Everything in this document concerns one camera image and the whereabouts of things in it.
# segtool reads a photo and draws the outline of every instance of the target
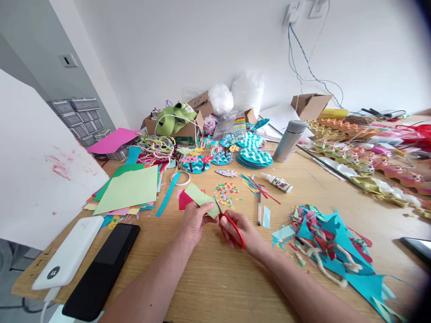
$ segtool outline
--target hand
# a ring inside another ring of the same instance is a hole
[[[253,224],[251,224],[245,215],[232,210],[226,210],[224,214],[232,219],[233,223],[235,223],[241,232],[244,243],[246,244],[246,251],[253,258],[259,258],[259,256],[264,253],[268,247],[265,239],[260,236],[256,228],[253,226]],[[235,247],[235,243],[231,240],[229,233],[235,237],[236,241],[241,243],[241,240],[239,239],[234,227],[224,216],[220,219],[219,227],[221,227],[223,235],[231,248]]]
[[[217,223],[217,218],[205,215],[214,207],[214,203],[206,203],[199,207],[196,202],[190,202],[185,207],[184,219],[180,232],[184,233],[192,242],[197,245],[202,238],[203,226],[208,222]]]

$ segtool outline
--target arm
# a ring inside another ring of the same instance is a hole
[[[227,210],[225,215],[229,216],[241,230],[246,251],[271,273],[304,322],[367,322],[366,318],[349,304],[316,283],[285,255],[271,248],[245,215],[231,210]],[[229,232],[234,237],[237,236],[232,225],[222,217],[219,226],[231,248],[234,248],[228,234]]]
[[[121,293],[100,323],[163,321],[187,261],[202,237],[203,226],[208,222],[217,223],[204,216],[213,207],[214,203],[200,208],[194,202],[187,205],[177,236]]]

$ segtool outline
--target pen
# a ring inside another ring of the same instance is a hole
[[[262,214],[260,212],[261,207],[260,203],[262,201],[262,193],[259,191],[259,204],[258,204],[258,210],[257,210],[257,225],[260,226],[260,221],[262,220]]]

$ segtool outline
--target water bottle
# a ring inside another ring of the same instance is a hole
[[[285,162],[307,128],[308,122],[306,121],[289,121],[286,131],[274,153],[273,160],[276,162]]]

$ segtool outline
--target black smartphone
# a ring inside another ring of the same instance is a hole
[[[424,263],[431,267],[431,241],[407,237],[401,238],[400,241]]]
[[[86,322],[99,316],[140,229],[117,224],[64,305],[63,315]]]

